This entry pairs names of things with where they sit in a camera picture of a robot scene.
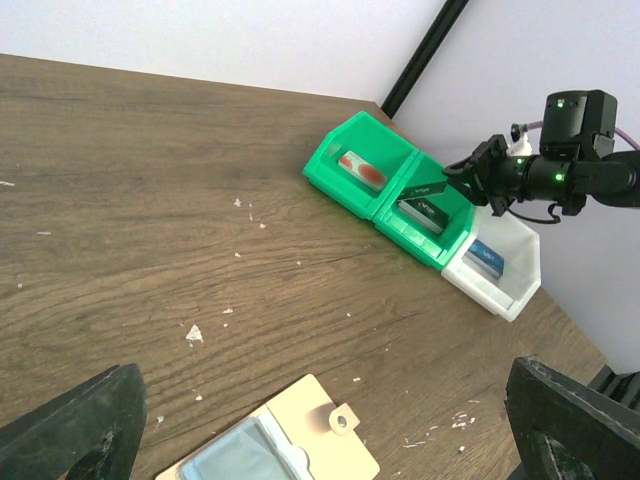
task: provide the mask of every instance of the clipboard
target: clipboard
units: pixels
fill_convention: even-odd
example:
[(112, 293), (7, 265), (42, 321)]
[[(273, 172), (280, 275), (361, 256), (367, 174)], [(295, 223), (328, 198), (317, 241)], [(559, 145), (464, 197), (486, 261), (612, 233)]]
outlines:
[(306, 375), (156, 480), (372, 480), (380, 467), (354, 431), (359, 423)]

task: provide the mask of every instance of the robotic hand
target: robotic hand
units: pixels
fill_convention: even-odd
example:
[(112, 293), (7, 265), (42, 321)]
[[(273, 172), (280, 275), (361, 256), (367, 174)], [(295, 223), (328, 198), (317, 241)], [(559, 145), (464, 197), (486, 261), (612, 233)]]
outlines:
[(526, 149), (527, 126), (514, 124), (513, 146), (493, 135), (443, 173), (474, 205), (490, 204), (495, 216), (511, 211), (514, 201), (550, 200), (553, 219), (533, 221), (559, 223), (554, 208), (577, 215), (587, 195), (604, 205), (638, 208), (640, 151), (613, 153), (617, 104), (601, 90), (554, 93), (547, 97), (539, 155)]

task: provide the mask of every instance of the storage bin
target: storage bin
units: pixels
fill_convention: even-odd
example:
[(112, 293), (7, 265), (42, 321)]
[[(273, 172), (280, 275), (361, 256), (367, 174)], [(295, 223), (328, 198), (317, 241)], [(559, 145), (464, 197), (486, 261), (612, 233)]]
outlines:
[[(387, 178), (379, 192), (345, 171), (338, 160), (352, 151)], [(420, 151), (366, 112), (332, 130), (303, 174), (335, 201), (360, 218), (371, 220)]]
[[(478, 238), (504, 258), (504, 272), (492, 278), (465, 253)], [(442, 276), (493, 314), (512, 322), (541, 284), (540, 237), (510, 213), (476, 210), (471, 235), (442, 270)]]
[(397, 198), (407, 187), (439, 183), (447, 178), (442, 165), (420, 152), (412, 165), (398, 179), (373, 221), (382, 233), (426, 265), (442, 270), (469, 236), (475, 207), (456, 189), (447, 186), (443, 193), (427, 199), (449, 215), (449, 222), (439, 235), (398, 209)]

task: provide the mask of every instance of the white crumb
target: white crumb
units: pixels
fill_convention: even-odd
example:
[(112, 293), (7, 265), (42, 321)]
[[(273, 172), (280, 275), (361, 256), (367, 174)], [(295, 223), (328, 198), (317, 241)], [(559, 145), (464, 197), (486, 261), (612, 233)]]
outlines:
[(189, 330), (189, 333), (187, 333), (187, 336), (184, 338), (186, 338), (189, 341), (190, 347), (193, 347), (193, 342), (195, 341), (204, 343), (204, 338), (202, 338), (202, 332), (200, 331), (198, 326), (195, 324), (193, 325), (193, 327), (191, 327), (191, 330)]

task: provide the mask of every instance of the wooden table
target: wooden table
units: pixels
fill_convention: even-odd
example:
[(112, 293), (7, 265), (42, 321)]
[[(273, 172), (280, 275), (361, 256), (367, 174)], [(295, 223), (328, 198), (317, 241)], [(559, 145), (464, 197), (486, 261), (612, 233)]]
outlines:
[[(137, 363), (134, 478), (152, 478), (313, 373), (360, 416), (378, 478), (504, 478), (513, 358), (582, 382), (603, 359), (543, 291), (509, 324), (308, 184), (323, 136), (362, 109), (383, 118), (1, 56), (0, 181), (15, 185), (0, 185), (0, 424)], [(475, 423), (452, 429), (459, 411)]]

